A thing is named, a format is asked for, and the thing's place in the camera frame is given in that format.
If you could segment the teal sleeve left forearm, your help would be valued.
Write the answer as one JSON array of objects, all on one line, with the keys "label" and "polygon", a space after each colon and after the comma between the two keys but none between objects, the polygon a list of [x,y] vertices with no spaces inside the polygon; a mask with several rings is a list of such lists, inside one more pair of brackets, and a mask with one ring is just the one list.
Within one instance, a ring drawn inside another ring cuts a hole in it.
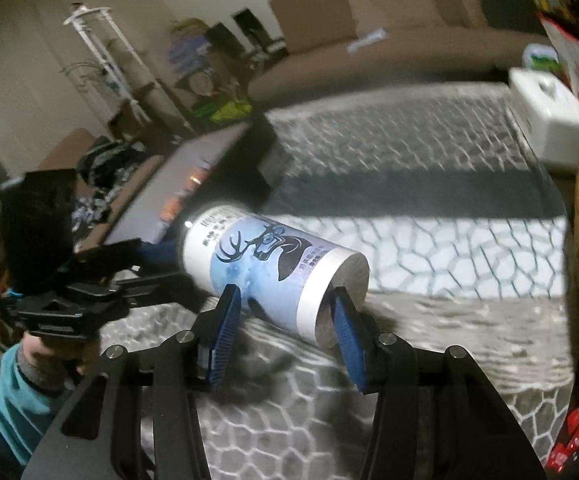
[{"label": "teal sleeve left forearm", "polygon": [[21,344],[0,366],[0,479],[18,477],[68,399],[65,378],[32,365]]}]

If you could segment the person left hand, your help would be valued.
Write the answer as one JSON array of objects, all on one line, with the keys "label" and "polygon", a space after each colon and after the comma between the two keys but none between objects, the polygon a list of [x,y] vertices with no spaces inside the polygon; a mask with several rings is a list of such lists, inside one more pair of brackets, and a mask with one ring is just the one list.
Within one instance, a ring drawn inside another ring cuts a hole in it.
[{"label": "person left hand", "polygon": [[88,339],[57,336],[34,336],[24,333],[22,353],[37,370],[51,375],[85,376],[95,366],[100,355],[100,338],[95,334]]}]

